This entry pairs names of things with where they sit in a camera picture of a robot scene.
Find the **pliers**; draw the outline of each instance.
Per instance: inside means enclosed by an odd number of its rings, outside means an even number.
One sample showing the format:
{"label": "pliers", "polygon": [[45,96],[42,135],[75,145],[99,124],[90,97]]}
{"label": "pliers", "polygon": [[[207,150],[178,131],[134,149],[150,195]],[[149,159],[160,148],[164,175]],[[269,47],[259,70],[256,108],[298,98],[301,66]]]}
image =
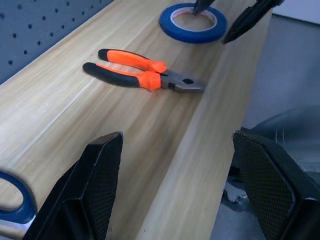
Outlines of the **pliers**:
{"label": "pliers", "polygon": [[101,60],[143,70],[139,73],[125,72],[92,62],[86,62],[82,66],[86,73],[113,85],[144,88],[150,92],[163,88],[181,93],[201,93],[205,89],[201,82],[168,69],[164,62],[152,61],[133,52],[100,49],[98,56]]}

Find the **gray floor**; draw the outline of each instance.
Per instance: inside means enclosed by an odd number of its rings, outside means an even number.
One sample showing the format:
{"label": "gray floor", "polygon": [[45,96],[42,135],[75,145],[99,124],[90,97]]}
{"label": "gray floor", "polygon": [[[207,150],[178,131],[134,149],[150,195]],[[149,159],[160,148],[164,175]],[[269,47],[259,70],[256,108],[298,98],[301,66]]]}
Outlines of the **gray floor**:
{"label": "gray floor", "polygon": [[[273,16],[243,127],[287,110],[320,105],[320,26]],[[226,184],[233,197],[239,190]],[[211,240],[263,240],[256,218],[220,205]]]}

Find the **blue tape roll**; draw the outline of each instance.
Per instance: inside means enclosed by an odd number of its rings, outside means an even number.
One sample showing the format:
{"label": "blue tape roll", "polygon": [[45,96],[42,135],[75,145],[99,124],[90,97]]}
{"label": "blue tape roll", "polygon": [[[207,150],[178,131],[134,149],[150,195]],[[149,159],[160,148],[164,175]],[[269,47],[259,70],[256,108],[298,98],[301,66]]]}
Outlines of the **blue tape roll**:
{"label": "blue tape roll", "polygon": [[0,220],[9,221],[17,224],[27,224],[37,214],[37,207],[34,197],[28,187],[13,175],[0,171],[0,179],[12,183],[21,192],[23,196],[22,204],[13,211],[0,209]]}
{"label": "blue tape roll", "polygon": [[162,30],[173,39],[190,44],[203,44],[220,39],[227,30],[227,20],[218,10],[209,7],[202,14],[214,20],[214,26],[202,31],[185,29],[174,23],[173,19],[183,13],[192,13],[194,3],[181,3],[165,9],[160,16],[159,24]]}

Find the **black tool tip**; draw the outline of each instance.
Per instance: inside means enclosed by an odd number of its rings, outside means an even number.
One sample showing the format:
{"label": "black tool tip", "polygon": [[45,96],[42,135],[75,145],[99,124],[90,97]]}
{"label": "black tool tip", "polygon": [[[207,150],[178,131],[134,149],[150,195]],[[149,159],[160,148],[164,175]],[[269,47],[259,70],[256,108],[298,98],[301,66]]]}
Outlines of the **black tool tip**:
{"label": "black tool tip", "polygon": [[226,38],[226,37],[222,40],[223,44],[227,44],[227,43],[230,43],[230,42],[231,42],[231,40]]}
{"label": "black tool tip", "polygon": [[196,6],[192,10],[192,15],[193,16],[198,16],[202,11]]}

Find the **wood grain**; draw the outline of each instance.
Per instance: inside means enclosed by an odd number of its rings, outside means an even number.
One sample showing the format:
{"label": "wood grain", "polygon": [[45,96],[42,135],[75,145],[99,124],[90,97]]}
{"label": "wood grain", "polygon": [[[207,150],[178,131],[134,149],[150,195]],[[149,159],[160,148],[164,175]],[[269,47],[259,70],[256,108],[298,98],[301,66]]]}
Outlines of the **wood grain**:
{"label": "wood grain", "polygon": [[176,16],[173,21],[184,29],[192,31],[205,31],[216,23],[205,15],[193,16],[191,12]]}
{"label": "wood grain", "polygon": [[[38,208],[89,142],[123,131],[112,239],[209,239],[270,15],[227,46],[193,45],[158,25],[161,11],[178,2],[116,0],[0,86],[0,168],[26,180]],[[215,7],[232,23],[253,2]],[[102,48],[164,61],[207,83],[206,91],[151,93],[101,82],[82,64],[109,64],[98,60]],[[1,198],[8,191],[1,186]]]}

